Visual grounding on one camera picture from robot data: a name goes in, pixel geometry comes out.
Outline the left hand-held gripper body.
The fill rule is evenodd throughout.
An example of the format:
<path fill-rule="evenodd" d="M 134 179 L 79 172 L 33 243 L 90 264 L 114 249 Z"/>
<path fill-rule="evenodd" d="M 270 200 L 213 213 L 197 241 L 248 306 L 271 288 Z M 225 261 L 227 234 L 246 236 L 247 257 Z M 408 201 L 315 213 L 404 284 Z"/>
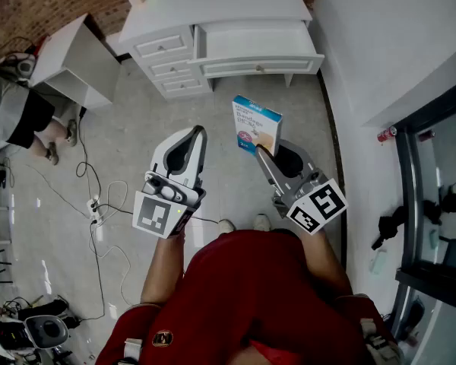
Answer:
<path fill-rule="evenodd" d="M 132 226 L 162 239 L 176 237 L 198 210 L 205 195 L 200 179 L 196 179 L 190 188 L 147 171 L 143 189 L 135 193 Z"/>

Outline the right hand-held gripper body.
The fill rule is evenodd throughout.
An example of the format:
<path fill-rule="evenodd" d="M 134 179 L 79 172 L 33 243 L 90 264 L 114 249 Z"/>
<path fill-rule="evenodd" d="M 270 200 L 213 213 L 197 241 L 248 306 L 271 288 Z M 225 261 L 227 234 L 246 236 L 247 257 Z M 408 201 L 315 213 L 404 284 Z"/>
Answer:
<path fill-rule="evenodd" d="M 314 235 L 347 209 L 347 200 L 334 179 L 316 168 L 307 176 L 275 184 L 274 206 L 302 230 Z"/>

